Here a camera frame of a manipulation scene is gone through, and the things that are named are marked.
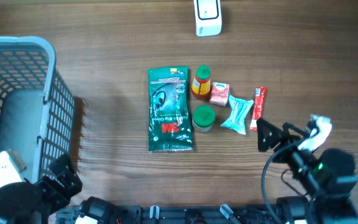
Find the light teal packet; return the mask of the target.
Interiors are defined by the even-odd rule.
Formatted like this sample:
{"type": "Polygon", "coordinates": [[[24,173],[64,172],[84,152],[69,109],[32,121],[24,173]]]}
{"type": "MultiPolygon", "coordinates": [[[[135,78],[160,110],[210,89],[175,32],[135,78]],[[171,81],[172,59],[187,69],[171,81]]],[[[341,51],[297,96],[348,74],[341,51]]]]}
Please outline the light teal packet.
{"type": "Polygon", "coordinates": [[[221,124],[221,127],[229,128],[239,134],[246,135],[245,119],[254,104],[254,101],[244,100],[230,95],[229,104],[231,107],[231,114],[228,119],[221,124]]]}

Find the red white stick sachet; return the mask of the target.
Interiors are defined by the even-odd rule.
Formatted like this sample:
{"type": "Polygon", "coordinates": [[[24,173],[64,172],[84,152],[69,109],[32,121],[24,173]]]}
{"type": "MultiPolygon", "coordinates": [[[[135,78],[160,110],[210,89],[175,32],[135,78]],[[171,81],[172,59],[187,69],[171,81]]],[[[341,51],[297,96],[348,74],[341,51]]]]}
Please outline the red white stick sachet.
{"type": "Polygon", "coordinates": [[[252,131],[257,130],[257,120],[261,118],[263,115],[266,93],[267,93],[267,88],[265,86],[258,86],[255,89],[254,110],[250,122],[250,130],[252,131]]]}

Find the pink tissue pack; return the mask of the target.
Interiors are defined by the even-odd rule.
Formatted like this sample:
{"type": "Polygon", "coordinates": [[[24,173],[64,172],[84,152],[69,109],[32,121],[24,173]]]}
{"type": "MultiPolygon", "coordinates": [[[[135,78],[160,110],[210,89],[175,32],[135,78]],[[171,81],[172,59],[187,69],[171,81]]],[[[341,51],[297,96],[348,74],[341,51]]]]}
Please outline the pink tissue pack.
{"type": "Polygon", "coordinates": [[[226,106],[230,95],[230,85],[213,82],[209,102],[214,105],[226,106]]]}

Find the green lid jar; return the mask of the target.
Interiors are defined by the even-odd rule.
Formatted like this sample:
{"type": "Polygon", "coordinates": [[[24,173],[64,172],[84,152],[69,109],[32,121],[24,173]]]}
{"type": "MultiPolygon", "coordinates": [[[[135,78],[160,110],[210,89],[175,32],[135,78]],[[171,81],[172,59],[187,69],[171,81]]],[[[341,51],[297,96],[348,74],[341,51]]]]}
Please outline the green lid jar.
{"type": "Polygon", "coordinates": [[[198,106],[192,116],[193,127],[200,132],[208,132],[215,121],[215,111],[209,105],[198,106]]]}

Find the red bottle green cap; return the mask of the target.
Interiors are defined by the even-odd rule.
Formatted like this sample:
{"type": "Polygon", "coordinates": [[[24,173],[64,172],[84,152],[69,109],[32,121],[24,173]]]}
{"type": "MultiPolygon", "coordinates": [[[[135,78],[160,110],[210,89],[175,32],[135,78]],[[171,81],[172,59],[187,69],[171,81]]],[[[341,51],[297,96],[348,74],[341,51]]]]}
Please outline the red bottle green cap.
{"type": "Polygon", "coordinates": [[[205,100],[211,92],[211,70],[207,65],[198,67],[191,85],[193,96],[199,100],[205,100]]]}

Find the green 3M gloves packet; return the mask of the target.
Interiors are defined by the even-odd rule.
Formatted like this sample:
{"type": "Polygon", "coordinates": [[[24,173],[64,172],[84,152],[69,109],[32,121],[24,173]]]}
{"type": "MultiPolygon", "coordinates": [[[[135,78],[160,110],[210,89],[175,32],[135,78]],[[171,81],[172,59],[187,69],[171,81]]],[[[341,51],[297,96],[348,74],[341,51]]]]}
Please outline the green 3M gloves packet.
{"type": "Polygon", "coordinates": [[[148,70],[149,151],[191,151],[188,67],[148,70]]]}

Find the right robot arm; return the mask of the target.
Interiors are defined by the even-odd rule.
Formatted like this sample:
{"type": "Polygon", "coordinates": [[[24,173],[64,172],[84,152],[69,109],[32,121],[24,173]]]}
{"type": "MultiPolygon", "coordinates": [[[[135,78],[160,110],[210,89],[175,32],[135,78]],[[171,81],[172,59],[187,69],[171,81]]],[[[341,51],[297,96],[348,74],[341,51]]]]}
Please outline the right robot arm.
{"type": "Polygon", "coordinates": [[[330,118],[311,115],[304,130],[284,123],[281,128],[263,118],[256,121],[258,150],[274,153],[264,165],[261,191],[274,223],[358,223],[351,191],[358,178],[352,154],[327,149],[320,157],[314,152],[332,131],[330,118]],[[305,194],[278,198],[272,206],[265,190],[265,174],[271,163],[287,164],[305,194]]]}

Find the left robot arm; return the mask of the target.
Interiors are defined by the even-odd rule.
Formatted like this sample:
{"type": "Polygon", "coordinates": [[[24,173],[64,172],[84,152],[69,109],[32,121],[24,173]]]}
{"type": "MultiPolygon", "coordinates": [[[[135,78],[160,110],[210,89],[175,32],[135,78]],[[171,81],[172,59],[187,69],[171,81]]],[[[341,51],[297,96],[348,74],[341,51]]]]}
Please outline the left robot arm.
{"type": "Polygon", "coordinates": [[[0,223],[47,223],[50,215],[82,191],[69,154],[62,154],[48,168],[55,179],[43,176],[34,184],[25,180],[0,188],[0,223]]]}

